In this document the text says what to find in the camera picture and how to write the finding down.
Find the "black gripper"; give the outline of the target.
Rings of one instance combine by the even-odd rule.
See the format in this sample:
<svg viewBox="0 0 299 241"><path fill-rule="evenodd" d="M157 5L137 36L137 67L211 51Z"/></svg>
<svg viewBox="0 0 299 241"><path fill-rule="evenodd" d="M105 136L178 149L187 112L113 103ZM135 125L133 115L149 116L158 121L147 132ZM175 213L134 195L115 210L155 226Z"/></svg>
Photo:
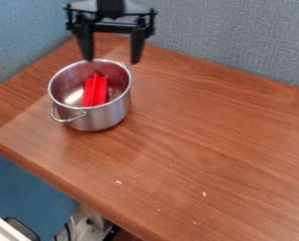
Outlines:
<svg viewBox="0 0 299 241"><path fill-rule="evenodd" d="M67 29L75 33L83 58L95 57L94 32L133 33L131 63L142 58L146 36L155 34L158 12L139 0L79 0L66 5Z"/></svg>

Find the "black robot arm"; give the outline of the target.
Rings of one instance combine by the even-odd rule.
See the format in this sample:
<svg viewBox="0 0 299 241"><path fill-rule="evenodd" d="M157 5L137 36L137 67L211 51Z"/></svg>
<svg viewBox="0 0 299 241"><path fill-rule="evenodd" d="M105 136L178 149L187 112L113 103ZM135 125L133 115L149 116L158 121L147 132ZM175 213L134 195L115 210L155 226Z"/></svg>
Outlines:
<svg viewBox="0 0 299 241"><path fill-rule="evenodd" d="M67 29L78 39L83 59L95 59L95 33L131 36L131 63L138 64L146 40L155 35L158 12L133 0L79 0L66 5Z"/></svg>

